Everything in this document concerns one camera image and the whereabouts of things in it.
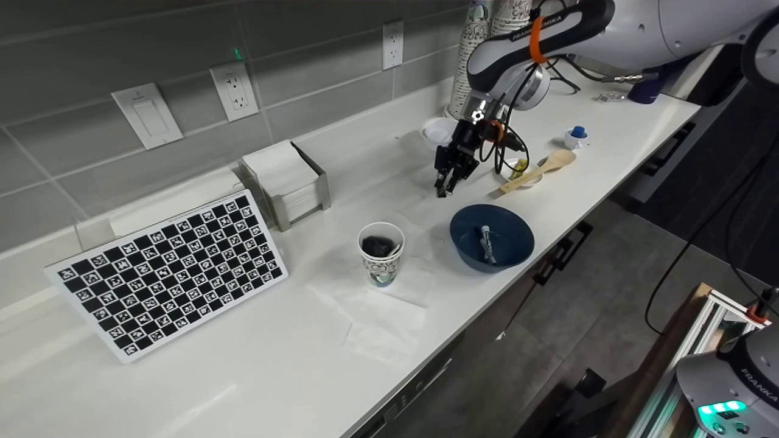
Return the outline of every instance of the blue bowl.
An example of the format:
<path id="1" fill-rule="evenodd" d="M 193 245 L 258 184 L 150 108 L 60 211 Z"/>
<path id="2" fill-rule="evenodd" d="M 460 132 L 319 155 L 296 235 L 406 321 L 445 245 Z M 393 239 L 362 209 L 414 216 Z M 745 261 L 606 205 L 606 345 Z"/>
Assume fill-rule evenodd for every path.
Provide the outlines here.
<path id="1" fill-rule="evenodd" d="M 491 255 L 482 245 L 482 226 L 490 226 Z M 498 272 L 524 262 L 535 245 L 530 226 L 509 209 L 493 205 L 471 205 L 460 209 L 448 226 L 460 258 L 479 272 Z"/>

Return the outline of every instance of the cup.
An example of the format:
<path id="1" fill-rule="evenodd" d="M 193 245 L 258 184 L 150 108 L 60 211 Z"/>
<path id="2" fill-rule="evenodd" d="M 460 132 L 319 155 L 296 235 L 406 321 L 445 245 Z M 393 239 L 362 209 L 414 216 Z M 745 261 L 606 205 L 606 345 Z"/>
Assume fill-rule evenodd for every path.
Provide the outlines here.
<path id="1" fill-rule="evenodd" d="M 362 267 L 378 288 L 393 282 L 403 255 L 403 232 L 389 222 L 370 222 L 357 233 Z"/>

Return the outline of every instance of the wall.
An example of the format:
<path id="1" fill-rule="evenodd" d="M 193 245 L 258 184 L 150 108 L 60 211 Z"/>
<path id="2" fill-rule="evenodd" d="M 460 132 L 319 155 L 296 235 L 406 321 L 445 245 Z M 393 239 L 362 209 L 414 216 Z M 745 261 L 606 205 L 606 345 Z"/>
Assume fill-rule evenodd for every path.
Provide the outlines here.
<path id="1" fill-rule="evenodd" d="M 453 74 L 464 0 L 8 0 L 0 254 Z M 403 20 L 399 67 L 380 29 Z M 261 112 L 225 121 L 210 67 L 242 55 Z M 157 82 L 182 142 L 145 151 L 109 92 Z"/>

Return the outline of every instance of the black and white checkered pattern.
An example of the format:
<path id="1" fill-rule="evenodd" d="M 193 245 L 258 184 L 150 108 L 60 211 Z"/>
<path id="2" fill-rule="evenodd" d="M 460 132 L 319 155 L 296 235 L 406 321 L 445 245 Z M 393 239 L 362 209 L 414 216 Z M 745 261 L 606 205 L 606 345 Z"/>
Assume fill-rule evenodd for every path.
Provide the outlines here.
<path id="1" fill-rule="evenodd" d="M 286 277 L 249 192 L 47 267 L 130 362 Z"/>

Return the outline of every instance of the kitchen counter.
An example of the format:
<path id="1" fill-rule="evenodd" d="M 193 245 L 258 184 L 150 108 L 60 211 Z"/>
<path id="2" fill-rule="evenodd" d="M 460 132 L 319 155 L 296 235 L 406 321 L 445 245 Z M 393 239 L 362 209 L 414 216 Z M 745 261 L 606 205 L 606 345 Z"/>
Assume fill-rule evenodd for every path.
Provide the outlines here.
<path id="1" fill-rule="evenodd" d="M 329 172 L 334 205 L 275 233 L 289 277 L 139 362 L 122 366 L 54 290 L 0 310 L 0 436 L 347 436 L 695 112 L 668 98 L 599 100 L 615 92 L 603 84 L 554 89 L 511 127 L 532 160 L 587 127 L 570 168 L 493 201 L 482 165 L 437 199 L 432 145 L 418 133 L 435 92 L 296 139 Z M 477 201 L 530 223 L 526 262 L 482 276 L 457 258 L 448 220 Z M 371 220 L 409 241 L 385 290 L 353 245 Z"/>

